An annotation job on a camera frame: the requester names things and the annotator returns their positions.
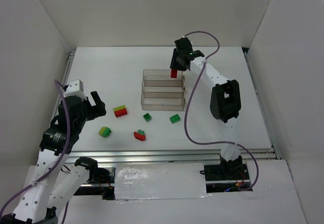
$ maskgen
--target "yellow and red lego brick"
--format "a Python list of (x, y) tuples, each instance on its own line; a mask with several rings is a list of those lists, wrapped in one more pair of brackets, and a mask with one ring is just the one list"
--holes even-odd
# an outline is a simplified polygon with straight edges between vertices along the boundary
[(114, 112), (116, 118), (127, 114), (127, 110), (126, 110), (125, 105), (115, 107), (113, 109), (113, 112)]

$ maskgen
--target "clear plastic box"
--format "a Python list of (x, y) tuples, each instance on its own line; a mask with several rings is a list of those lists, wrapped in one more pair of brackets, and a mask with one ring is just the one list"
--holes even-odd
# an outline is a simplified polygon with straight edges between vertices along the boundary
[(169, 69), (145, 69), (143, 71), (142, 110), (182, 111), (185, 104), (184, 76), (179, 71), (171, 78)]
[(171, 98), (144, 98), (142, 93), (141, 105), (142, 110), (158, 110), (158, 111), (183, 111), (185, 99)]
[(144, 81), (183, 81), (183, 71), (178, 71), (176, 78), (171, 78), (170, 69), (145, 69)]

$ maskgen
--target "black bracket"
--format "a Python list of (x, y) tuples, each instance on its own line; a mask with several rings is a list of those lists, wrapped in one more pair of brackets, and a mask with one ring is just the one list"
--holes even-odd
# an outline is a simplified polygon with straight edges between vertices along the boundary
[(215, 119), (227, 123), (229, 119), (238, 117), (240, 109), (241, 99), (236, 80), (213, 87), (210, 110)]
[(98, 162), (92, 158), (80, 157), (74, 163), (75, 166), (83, 166), (85, 169), (89, 170), (88, 182), (93, 182), (95, 179), (95, 174), (98, 171)]
[(200, 50), (194, 51), (188, 38), (180, 38), (174, 41), (176, 48), (173, 50), (170, 69), (186, 71), (190, 70), (190, 62), (197, 57), (204, 57)]

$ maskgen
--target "red block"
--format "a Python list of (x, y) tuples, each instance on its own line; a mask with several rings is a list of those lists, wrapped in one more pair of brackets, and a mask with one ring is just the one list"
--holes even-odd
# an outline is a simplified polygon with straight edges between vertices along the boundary
[(176, 78), (177, 73), (178, 73), (178, 71), (176, 69), (171, 69), (171, 78)]
[(137, 133), (137, 132), (134, 132), (134, 137), (135, 137), (136, 139), (141, 140), (141, 141), (146, 140), (145, 135), (141, 135), (141, 134), (139, 134), (139, 133)]
[(123, 108), (121, 110), (114, 111), (114, 113), (115, 113), (116, 118), (118, 118), (120, 116), (126, 115), (127, 114), (127, 110), (126, 110), (126, 108)]

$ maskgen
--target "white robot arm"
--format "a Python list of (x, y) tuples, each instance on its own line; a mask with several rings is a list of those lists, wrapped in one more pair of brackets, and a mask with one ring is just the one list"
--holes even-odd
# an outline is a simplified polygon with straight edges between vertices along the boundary
[[(60, 214), (80, 185), (93, 179), (98, 170), (97, 161), (81, 157), (63, 182), (53, 190), (59, 171), (67, 160), (73, 145), (79, 139), (79, 134), (86, 121), (106, 115), (105, 104), (95, 91), (91, 92), (91, 96), (96, 105), (91, 106), (83, 92), (82, 81), (72, 81), (64, 87), (64, 90), (67, 108), (63, 102), (59, 104), (58, 115), (53, 118), (50, 127), (43, 134), (38, 162), (30, 185), (26, 187), (27, 189), (13, 213), (0, 216), (2, 217), (1, 224), (56, 224), (58, 222), (56, 215)], [(67, 147), (65, 154), (61, 156), (65, 147)]]
[[(224, 132), (225, 140), (237, 142), (236, 120), (241, 109), (239, 86), (236, 80), (230, 81), (221, 75), (204, 58), (204, 54), (193, 51), (191, 42), (187, 37), (175, 41), (176, 48), (171, 60), (171, 77), (177, 75), (177, 70), (191, 70), (199, 75), (205, 65), (201, 80), (211, 91), (210, 111), (215, 119), (221, 120), (220, 124)], [(231, 169), (234, 161), (241, 164), (239, 147), (235, 144), (223, 144), (221, 148), (221, 161), (224, 161)]]

